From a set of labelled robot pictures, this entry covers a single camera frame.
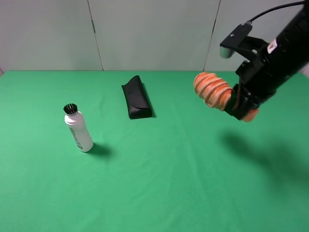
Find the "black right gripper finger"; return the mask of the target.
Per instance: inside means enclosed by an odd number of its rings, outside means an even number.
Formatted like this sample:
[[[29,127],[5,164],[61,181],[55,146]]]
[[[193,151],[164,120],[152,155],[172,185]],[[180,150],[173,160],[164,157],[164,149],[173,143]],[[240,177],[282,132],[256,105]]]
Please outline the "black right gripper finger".
[[[259,113],[259,99],[252,96],[246,96],[232,93],[224,111],[237,120],[253,120]]]
[[[241,97],[244,93],[243,85],[241,83],[235,84],[233,87],[233,91],[231,96],[232,97]]]

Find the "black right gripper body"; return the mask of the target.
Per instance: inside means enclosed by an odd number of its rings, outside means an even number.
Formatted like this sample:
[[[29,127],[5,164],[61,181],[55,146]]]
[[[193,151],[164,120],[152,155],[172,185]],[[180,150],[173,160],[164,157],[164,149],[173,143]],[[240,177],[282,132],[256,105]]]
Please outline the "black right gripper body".
[[[302,68],[300,43],[271,42],[258,52],[258,56],[237,69],[239,83],[260,105],[271,98],[277,89]]]

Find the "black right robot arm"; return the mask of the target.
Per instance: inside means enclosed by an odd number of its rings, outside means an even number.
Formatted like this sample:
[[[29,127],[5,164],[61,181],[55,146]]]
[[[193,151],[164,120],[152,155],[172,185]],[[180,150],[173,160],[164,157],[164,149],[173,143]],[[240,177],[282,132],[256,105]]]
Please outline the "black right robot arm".
[[[308,63],[309,2],[303,2],[303,8],[270,43],[249,36],[252,28],[252,20],[240,24],[220,43],[221,57],[238,53],[245,58],[236,70],[239,82],[224,109],[238,120],[258,109]]]

